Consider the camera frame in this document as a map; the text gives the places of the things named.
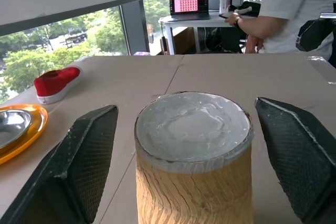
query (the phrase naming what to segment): bottle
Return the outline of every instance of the bottle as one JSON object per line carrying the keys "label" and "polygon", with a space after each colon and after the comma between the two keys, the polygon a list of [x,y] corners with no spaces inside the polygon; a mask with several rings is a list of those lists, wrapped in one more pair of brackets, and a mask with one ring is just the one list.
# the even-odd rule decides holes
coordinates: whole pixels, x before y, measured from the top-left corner
{"label": "bottle", "polygon": [[219,14],[227,13],[229,6],[229,0],[219,0]]}

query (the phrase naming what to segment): cylindrical container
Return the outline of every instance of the cylindrical container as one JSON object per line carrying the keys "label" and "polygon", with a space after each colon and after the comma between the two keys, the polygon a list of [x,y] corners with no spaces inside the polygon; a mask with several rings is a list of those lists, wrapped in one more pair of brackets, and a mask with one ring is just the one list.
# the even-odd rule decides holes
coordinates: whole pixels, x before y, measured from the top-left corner
{"label": "cylindrical container", "polygon": [[219,0],[219,14],[227,13],[230,7],[230,0]]}
{"label": "cylindrical container", "polygon": [[135,123],[139,224],[251,224],[249,115],[218,95],[150,103]]}

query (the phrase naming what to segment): laptop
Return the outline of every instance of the laptop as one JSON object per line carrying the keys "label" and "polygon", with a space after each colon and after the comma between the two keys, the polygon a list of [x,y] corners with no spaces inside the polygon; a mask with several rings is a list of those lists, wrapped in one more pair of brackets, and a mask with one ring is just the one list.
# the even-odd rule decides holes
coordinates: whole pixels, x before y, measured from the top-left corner
{"label": "laptop", "polygon": [[209,0],[170,0],[169,21],[210,19]]}

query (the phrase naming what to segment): desk leg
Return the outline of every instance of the desk leg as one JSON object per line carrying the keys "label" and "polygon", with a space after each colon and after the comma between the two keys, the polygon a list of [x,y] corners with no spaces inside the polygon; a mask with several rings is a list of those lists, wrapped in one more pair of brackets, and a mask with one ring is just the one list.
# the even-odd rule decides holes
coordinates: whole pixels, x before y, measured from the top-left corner
{"label": "desk leg", "polygon": [[201,46],[199,45],[200,39],[198,37],[197,27],[194,27],[194,36],[195,36],[196,53],[199,54],[201,52]]}
{"label": "desk leg", "polygon": [[169,23],[165,24],[165,26],[166,26],[167,39],[168,39],[168,47],[169,47],[170,55],[175,55],[176,54],[176,50],[175,50],[175,42],[174,42],[173,30],[170,27]]}

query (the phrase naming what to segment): wood grain pattern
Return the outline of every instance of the wood grain pattern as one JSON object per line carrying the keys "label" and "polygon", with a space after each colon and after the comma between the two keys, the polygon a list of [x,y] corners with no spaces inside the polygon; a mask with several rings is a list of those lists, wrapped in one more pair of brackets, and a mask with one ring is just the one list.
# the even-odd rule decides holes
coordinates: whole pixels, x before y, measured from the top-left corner
{"label": "wood grain pattern", "polygon": [[173,174],[136,155],[139,224],[251,224],[251,147],[203,174]]}

